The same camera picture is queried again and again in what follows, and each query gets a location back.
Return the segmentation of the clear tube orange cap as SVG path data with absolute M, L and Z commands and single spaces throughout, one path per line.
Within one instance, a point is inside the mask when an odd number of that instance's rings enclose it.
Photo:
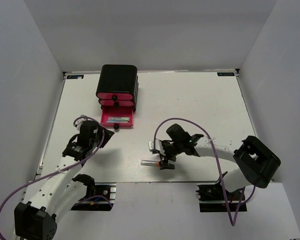
M 158 161 L 150 161 L 150 160 L 141 160 L 140 164 L 142 166 L 148 166 L 148 167 L 160 167 L 160 163 Z

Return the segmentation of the green clear tube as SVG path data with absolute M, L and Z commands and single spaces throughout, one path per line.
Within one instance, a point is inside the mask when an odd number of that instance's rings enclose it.
M 108 117 L 108 121 L 129 122 L 129 117 Z

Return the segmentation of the pink bottom drawer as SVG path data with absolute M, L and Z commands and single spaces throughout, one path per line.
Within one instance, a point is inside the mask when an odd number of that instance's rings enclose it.
M 106 123 L 108 117 L 129 117 L 129 123 Z M 134 110 L 132 107 L 114 107 L 114 106 L 104 106 L 102 108 L 102 114 L 100 119 L 100 124 L 106 128 L 113 128 L 114 130 L 119 130 L 121 128 L 131 128 L 133 127 Z

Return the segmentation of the pink drawer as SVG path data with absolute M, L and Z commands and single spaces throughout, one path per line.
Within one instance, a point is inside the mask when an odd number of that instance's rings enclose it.
M 108 117 L 129 117 L 129 123 L 106 123 Z M 114 107 L 114 106 L 104 106 L 102 108 L 102 114 L 100 119 L 100 124 L 106 128 L 113 128 L 114 130 L 119 130 L 121 128 L 131 128 L 133 127 L 134 110 L 132 107 Z
M 116 100 L 113 101 L 111 99 L 100 99 L 98 101 L 102 106 L 110 106 L 110 107 L 133 107 L 135 103 L 129 100 Z
M 112 100 L 113 97 L 116 97 L 117 100 L 130 101 L 134 98 L 133 95 L 126 92 L 99 92 L 96 96 L 103 100 Z

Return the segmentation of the pink top drawer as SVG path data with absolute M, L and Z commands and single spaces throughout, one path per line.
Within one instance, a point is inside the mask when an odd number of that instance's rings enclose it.
M 130 101 L 134 98 L 133 95 L 126 92 L 99 92 L 96 96 L 103 100 L 112 100 L 113 97 L 116 97 L 117 100 Z

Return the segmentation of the light blue clear tube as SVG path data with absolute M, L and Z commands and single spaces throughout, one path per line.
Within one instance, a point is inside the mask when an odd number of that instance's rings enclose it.
M 114 124 L 128 124 L 129 121 L 128 120 L 122 120 L 122 119 L 119 119 L 119 120 L 107 120 L 106 123 L 114 123 Z

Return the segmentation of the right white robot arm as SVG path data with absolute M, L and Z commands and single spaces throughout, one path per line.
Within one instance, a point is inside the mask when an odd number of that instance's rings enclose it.
M 161 169 L 173 170 L 170 161 L 180 154 L 195 157 L 216 157 L 237 164 L 238 168 L 221 174 L 215 182 L 216 195 L 226 200 L 247 186 L 265 189 L 281 165 L 281 160 L 256 136 L 249 135 L 238 149 L 213 143 L 205 134 L 190 135 L 179 124 L 171 125 L 169 140 L 155 139 L 152 152 L 159 154 Z

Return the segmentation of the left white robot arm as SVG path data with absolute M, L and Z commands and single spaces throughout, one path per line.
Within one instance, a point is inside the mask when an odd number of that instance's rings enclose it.
M 28 202 L 14 209 L 15 234 L 22 239 L 53 239 L 65 213 L 80 200 L 95 196 L 94 178 L 80 170 L 114 132 L 90 119 L 78 121 L 75 127 L 79 132 L 68 141 L 55 172 Z

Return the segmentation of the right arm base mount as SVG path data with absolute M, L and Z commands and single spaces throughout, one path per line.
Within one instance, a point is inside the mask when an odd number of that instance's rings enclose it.
M 199 184 L 196 190 L 199 200 L 199 210 L 201 213 L 226 213 L 226 201 L 223 195 L 221 185 Z M 232 213 L 237 210 L 241 199 L 242 190 L 236 190 L 232 193 L 226 191 L 226 199 L 229 209 Z

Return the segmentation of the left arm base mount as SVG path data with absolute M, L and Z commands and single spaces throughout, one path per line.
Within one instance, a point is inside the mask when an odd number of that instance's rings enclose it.
M 116 183 L 95 183 L 86 196 L 71 208 L 71 211 L 109 212 L 115 203 Z

